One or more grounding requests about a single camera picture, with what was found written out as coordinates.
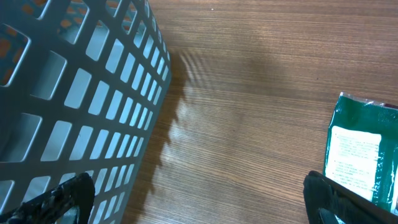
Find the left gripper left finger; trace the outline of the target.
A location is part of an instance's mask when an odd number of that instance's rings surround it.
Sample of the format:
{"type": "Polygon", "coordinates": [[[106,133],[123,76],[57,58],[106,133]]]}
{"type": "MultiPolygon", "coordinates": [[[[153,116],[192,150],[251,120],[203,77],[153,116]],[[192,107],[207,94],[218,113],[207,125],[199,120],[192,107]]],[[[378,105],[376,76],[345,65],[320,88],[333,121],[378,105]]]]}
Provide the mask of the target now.
{"type": "Polygon", "coordinates": [[[1,223],[83,223],[87,224],[95,200],[95,185],[83,172],[57,187],[1,215],[1,223]]]}

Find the green 3M package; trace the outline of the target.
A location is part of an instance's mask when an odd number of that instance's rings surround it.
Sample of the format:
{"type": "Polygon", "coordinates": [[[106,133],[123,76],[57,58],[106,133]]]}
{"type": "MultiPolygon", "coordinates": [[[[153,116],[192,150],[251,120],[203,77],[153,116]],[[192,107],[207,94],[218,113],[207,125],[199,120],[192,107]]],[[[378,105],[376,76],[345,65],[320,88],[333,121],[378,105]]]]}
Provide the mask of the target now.
{"type": "Polygon", "coordinates": [[[323,174],[397,215],[397,106],[340,93],[323,174]]]}

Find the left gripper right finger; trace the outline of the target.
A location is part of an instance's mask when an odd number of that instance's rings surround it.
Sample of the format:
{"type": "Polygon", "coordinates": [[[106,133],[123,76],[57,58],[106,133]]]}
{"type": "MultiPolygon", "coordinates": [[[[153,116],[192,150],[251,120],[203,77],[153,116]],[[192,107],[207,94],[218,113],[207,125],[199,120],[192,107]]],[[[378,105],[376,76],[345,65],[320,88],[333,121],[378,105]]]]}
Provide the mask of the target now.
{"type": "Polygon", "coordinates": [[[397,216],[377,207],[317,171],[310,171],[303,181],[303,197],[309,224],[394,224],[397,216]]]}

